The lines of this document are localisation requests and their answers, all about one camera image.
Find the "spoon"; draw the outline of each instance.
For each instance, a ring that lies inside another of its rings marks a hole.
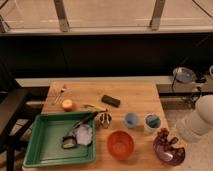
[[[67,89],[66,85],[64,84],[60,90],[60,92],[58,93],[58,95],[56,96],[55,100],[52,102],[52,105],[55,105],[57,103],[57,101],[59,100],[59,98],[61,97],[62,93],[65,92]]]

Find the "bowl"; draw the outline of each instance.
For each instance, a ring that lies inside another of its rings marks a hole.
[[[127,160],[134,150],[132,137],[124,131],[115,131],[108,137],[109,153],[117,160]]]

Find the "cup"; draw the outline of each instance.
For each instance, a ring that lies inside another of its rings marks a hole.
[[[124,118],[124,123],[127,128],[134,128],[138,123],[138,117],[135,113],[127,113]]]
[[[152,134],[154,133],[161,125],[161,120],[159,116],[155,114],[147,115],[144,119],[144,133]]]

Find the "metal railing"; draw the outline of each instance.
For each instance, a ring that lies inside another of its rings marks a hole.
[[[69,20],[67,18],[67,12],[66,12],[66,8],[65,8],[64,0],[52,0],[52,1],[54,3],[54,6],[55,6],[55,11],[56,11],[57,19],[58,19],[58,23],[59,23],[59,29],[60,29],[59,33],[70,34],[71,30],[72,30],[72,25],[71,25],[71,23],[69,23]],[[199,2],[197,2],[196,0],[192,0],[192,1],[206,15],[208,15],[210,18],[212,18],[211,13],[209,13],[201,5],[199,5]],[[8,0],[3,1],[3,3],[0,4],[1,8],[4,8],[4,6],[6,6],[7,2],[8,2]],[[152,12],[152,18],[150,19],[150,24],[148,25],[148,27],[146,27],[146,29],[149,32],[159,31],[159,28],[161,26],[162,14],[164,12],[165,4],[166,4],[166,0],[155,0],[155,5],[153,7],[153,12]],[[140,26],[138,28],[137,28],[137,26],[134,26],[134,27],[136,28],[137,31],[141,29]],[[13,28],[10,27],[9,24],[3,18],[3,16],[0,15],[0,33],[11,33],[12,30],[13,30]]]

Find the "green plastic tray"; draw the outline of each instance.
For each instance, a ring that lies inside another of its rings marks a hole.
[[[89,146],[78,145],[63,149],[62,137],[72,125],[90,112],[70,112],[57,115],[39,115],[33,125],[32,135],[24,159],[24,167],[43,167],[67,164],[83,164],[95,160],[95,121],[88,124],[93,129],[93,141]]]

